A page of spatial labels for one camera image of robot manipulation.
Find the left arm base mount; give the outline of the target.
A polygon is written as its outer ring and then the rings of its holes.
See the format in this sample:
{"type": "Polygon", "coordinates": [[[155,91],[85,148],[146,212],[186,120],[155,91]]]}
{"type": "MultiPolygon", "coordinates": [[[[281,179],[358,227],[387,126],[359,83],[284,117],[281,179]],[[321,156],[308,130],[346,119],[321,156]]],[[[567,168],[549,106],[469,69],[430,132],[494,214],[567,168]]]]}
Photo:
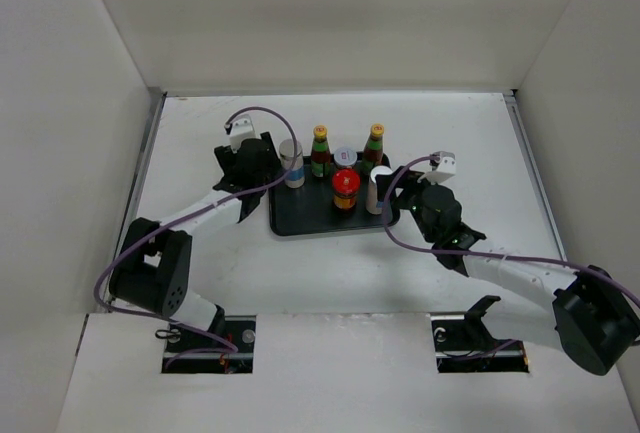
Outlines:
{"type": "Polygon", "coordinates": [[[257,317],[218,315],[214,332],[205,335],[169,323],[155,332],[164,342],[163,374],[251,374],[254,366],[257,317]]]}

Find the red lid jar front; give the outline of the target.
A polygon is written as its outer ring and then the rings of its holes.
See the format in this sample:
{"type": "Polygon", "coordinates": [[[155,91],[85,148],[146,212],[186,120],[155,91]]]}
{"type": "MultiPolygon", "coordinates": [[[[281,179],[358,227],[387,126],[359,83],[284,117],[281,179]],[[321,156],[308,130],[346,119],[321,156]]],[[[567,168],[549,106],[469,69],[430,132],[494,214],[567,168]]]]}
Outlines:
{"type": "Polygon", "coordinates": [[[359,194],[361,180],[353,169],[340,169],[332,177],[333,204],[343,212],[352,210],[359,194]]]}

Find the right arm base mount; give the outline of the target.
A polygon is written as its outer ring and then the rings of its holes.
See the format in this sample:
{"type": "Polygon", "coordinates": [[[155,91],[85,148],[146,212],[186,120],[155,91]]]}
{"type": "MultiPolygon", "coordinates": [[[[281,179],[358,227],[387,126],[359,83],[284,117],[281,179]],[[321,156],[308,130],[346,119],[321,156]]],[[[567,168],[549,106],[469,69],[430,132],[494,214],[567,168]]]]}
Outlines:
{"type": "Polygon", "coordinates": [[[430,316],[436,368],[441,374],[528,373],[521,341],[496,339],[483,323],[499,296],[481,298],[464,312],[430,316]]]}

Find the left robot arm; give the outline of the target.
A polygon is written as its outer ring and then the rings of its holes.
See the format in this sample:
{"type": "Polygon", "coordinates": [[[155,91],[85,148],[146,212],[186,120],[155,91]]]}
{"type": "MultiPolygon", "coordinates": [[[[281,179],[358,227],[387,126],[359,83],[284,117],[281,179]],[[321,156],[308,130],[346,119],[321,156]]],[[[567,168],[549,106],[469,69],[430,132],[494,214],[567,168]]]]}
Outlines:
{"type": "Polygon", "coordinates": [[[236,151],[224,146],[217,147],[214,154],[222,179],[204,198],[179,213],[163,220],[134,220],[125,236],[125,249],[151,233],[155,237],[119,263],[108,284],[115,298],[190,326],[190,339],[206,352],[223,343],[225,313],[189,287],[193,237],[215,234],[245,220],[259,206],[264,192],[241,193],[263,188],[282,176],[268,132],[242,140],[236,151]]]}

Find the sauce bottle yellow cap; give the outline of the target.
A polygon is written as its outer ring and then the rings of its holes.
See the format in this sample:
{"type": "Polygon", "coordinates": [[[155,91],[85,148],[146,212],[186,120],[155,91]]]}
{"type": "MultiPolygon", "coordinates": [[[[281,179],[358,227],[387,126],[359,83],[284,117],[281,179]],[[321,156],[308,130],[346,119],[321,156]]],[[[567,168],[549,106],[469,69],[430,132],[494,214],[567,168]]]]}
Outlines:
{"type": "Polygon", "coordinates": [[[371,170],[382,164],[384,126],[375,123],[370,128],[369,137],[362,152],[361,173],[369,175],[371,170]]]}
{"type": "Polygon", "coordinates": [[[328,143],[328,130],[324,125],[317,125],[313,130],[310,164],[311,172],[316,178],[326,178],[330,173],[331,153],[328,143]]]}

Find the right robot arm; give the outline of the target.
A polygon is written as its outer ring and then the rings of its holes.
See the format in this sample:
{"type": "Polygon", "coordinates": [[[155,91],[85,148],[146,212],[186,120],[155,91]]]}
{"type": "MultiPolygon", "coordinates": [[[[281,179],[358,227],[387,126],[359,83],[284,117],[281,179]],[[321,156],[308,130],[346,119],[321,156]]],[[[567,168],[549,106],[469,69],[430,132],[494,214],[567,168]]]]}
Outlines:
{"type": "Polygon", "coordinates": [[[380,175],[384,209],[410,213],[425,252],[446,269],[497,285],[533,304],[512,313],[499,297],[485,296],[466,311],[464,337],[473,347],[497,339],[522,340],[563,352],[581,369],[606,375],[639,344],[639,299],[606,271],[563,260],[522,256],[494,245],[466,225],[451,189],[410,166],[380,175]]]}

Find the sesame jar silver lid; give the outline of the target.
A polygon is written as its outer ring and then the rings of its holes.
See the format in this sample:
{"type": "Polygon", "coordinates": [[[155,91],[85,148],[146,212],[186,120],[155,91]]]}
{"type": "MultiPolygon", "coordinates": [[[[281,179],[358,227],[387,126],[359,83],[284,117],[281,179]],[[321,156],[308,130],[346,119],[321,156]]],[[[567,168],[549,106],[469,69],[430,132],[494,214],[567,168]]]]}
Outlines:
{"type": "Polygon", "coordinates": [[[279,145],[279,157],[282,167],[288,171],[285,185],[297,189],[305,183],[303,148],[299,141],[284,140],[279,145]]]}

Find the dark jar white lid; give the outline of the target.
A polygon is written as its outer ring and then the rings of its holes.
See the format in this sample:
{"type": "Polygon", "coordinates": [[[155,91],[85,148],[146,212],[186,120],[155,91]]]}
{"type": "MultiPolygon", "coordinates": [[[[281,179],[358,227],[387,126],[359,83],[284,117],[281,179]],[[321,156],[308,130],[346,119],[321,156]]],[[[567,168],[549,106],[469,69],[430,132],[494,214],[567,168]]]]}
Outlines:
{"type": "Polygon", "coordinates": [[[333,162],[337,170],[354,169],[358,161],[357,153],[349,147],[340,147],[333,153],[333,162]]]}

